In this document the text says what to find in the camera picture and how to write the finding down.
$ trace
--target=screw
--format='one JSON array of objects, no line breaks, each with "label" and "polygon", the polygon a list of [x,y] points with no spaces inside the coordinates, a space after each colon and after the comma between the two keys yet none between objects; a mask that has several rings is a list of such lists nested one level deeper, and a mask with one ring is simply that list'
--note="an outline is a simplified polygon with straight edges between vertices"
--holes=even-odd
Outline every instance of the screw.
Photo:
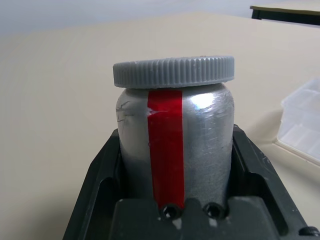
[{"label": "screw", "polygon": [[212,219],[223,219],[225,216],[224,208],[215,202],[205,205],[203,211]]},{"label": "screw", "polygon": [[300,229],[299,231],[300,236],[314,236],[320,237],[319,230],[314,226],[306,226]]},{"label": "screw", "polygon": [[182,210],[177,205],[169,203],[161,208],[160,214],[165,220],[174,220],[181,216]]}]

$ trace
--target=beige table surface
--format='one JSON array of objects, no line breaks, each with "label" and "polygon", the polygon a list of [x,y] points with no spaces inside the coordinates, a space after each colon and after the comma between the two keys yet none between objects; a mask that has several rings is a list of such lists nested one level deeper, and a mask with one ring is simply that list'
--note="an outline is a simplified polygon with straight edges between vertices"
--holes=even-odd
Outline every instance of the beige table surface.
[{"label": "beige table surface", "polygon": [[226,84],[235,122],[320,227],[319,169],[271,143],[281,100],[320,75],[319,51],[318,29],[210,13],[0,38],[0,239],[62,238],[88,166],[117,127],[114,63],[200,55],[235,57]]},{"label": "beige table surface", "polygon": [[252,5],[250,9],[292,14],[320,15],[320,0],[275,2],[269,4]]}]

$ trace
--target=metal cylinder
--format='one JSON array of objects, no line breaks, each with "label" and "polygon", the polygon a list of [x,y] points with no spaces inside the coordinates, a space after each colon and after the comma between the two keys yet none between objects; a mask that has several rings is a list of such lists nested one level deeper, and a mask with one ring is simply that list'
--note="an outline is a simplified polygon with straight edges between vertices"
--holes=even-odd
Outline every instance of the metal cylinder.
[{"label": "metal cylinder", "polygon": [[183,207],[187,198],[224,206],[234,101],[221,82],[233,79],[234,59],[126,62],[113,72],[115,85],[127,87],[116,117],[130,196],[159,207]]}]

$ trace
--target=red tape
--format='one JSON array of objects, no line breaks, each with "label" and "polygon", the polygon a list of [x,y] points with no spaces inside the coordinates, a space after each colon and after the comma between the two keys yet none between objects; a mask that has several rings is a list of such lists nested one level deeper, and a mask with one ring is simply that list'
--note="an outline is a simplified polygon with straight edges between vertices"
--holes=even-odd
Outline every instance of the red tape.
[{"label": "red tape", "polygon": [[184,207],[184,144],[182,92],[154,90],[148,95],[149,149],[153,197],[161,208]]}]

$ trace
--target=clear plastic box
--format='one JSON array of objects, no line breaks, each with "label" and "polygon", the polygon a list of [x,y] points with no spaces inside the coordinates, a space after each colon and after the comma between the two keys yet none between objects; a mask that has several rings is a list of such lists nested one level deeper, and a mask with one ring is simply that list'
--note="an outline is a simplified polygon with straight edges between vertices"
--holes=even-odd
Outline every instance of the clear plastic box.
[{"label": "clear plastic box", "polygon": [[278,144],[320,165],[320,78],[290,94],[282,107]]}]

